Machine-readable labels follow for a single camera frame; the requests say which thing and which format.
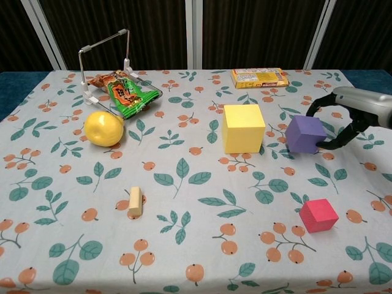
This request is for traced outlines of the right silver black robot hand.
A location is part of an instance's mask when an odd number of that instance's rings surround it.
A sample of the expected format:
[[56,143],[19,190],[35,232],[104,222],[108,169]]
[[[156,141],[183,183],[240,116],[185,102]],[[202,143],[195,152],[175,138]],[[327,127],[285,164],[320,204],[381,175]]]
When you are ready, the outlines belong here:
[[319,148],[341,148],[370,126],[392,130],[392,96],[354,87],[334,88],[332,93],[314,100],[306,115],[313,117],[319,108],[337,105],[349,111],[352,122],[335,139],[316,143]]

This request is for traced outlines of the purple foam cube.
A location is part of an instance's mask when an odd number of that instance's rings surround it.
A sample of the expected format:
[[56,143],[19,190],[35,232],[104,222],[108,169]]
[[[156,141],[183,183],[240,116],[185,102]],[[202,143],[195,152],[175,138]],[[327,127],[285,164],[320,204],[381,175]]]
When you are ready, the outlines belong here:
[[327,136],[321,120],[311,116],[293,116],[285,131],[288,150],[291,153],[314,154],[318,151],[316,144]]

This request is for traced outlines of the large yellow foam cube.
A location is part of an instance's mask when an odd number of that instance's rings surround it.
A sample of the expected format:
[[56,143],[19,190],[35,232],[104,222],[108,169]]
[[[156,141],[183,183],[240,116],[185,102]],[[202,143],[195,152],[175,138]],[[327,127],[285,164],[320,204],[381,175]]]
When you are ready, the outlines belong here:
[[224,153],[258,153],[266,124],[257,104],[225,105],[222,121]]

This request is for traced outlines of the dark fabric partition panel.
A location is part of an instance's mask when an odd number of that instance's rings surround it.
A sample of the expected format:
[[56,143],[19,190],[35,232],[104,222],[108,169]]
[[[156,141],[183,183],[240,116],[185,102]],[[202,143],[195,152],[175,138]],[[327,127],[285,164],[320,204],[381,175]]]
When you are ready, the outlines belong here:
[[[57,46],[67,0],[39,0]],[[53,66],[20,0],[0,0],[0,73],[52,71]]]
[[392,73],[392,0],[332,0],[313,69]]
[[196,69],[302,69],[326,0],[191,1]]
[[185,0],[39,0],[69,70],[187,68]]

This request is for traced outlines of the yellow flat snack box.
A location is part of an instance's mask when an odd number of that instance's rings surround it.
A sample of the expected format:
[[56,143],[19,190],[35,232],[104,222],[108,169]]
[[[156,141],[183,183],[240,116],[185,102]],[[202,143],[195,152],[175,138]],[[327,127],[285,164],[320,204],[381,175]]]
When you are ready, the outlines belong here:
[[231,77],[236,89],[286,87],[288,79],[280,68],[232,69]]

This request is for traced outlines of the small red foam cube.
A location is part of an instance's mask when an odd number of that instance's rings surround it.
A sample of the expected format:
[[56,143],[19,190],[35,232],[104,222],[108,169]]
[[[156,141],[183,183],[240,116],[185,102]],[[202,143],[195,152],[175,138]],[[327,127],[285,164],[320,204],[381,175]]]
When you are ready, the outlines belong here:
[[309,233],[330,230],[339,220],[334,208],[325,198],[307,201],[301,208],[299,215]]

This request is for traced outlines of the floral leaf print tablecloth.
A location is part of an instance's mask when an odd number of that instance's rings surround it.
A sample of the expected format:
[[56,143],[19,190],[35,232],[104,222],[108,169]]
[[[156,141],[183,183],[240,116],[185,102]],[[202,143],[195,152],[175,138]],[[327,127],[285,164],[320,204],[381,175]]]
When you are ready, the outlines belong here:
[[[163,96],[90,144],[78,72],[54,71],[0,122],[0,294],[392,294],[392,131],[291,153],[293,116],[342,70],[234,88],[227,70],[142,71]],[[225,105],[257,104],[258,153],[224,153]],[[142,215],[129,217],[131,187]],[[327,199],[339,220],[309,233]]]

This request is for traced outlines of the green orange snack bag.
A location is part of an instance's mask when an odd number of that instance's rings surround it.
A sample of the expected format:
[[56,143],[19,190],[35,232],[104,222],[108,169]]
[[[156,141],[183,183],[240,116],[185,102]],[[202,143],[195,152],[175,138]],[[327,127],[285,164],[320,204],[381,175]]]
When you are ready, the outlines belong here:
[[88,80],[87,83],[105,90],[125,119],[136,115],[160,95],[157,90],[143,92],[121,70],[99,75]]

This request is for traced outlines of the small beige wooden block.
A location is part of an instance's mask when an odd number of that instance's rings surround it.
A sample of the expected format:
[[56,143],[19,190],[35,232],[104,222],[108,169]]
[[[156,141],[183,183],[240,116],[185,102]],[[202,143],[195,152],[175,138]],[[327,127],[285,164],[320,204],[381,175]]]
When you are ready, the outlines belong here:
[[141,189],[137,186],[131,187],[129,196],[129,217],[139,217],[142,215],[142,193]]

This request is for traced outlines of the yellow lemon fruit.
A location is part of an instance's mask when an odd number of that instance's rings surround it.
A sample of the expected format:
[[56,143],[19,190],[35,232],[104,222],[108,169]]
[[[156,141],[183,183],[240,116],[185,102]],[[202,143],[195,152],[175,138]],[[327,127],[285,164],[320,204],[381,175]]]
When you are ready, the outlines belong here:
[[94,145],[109,147],[120,142],[124,133],[124,120],[105,111],[95,111],[85,120],[85,135]]

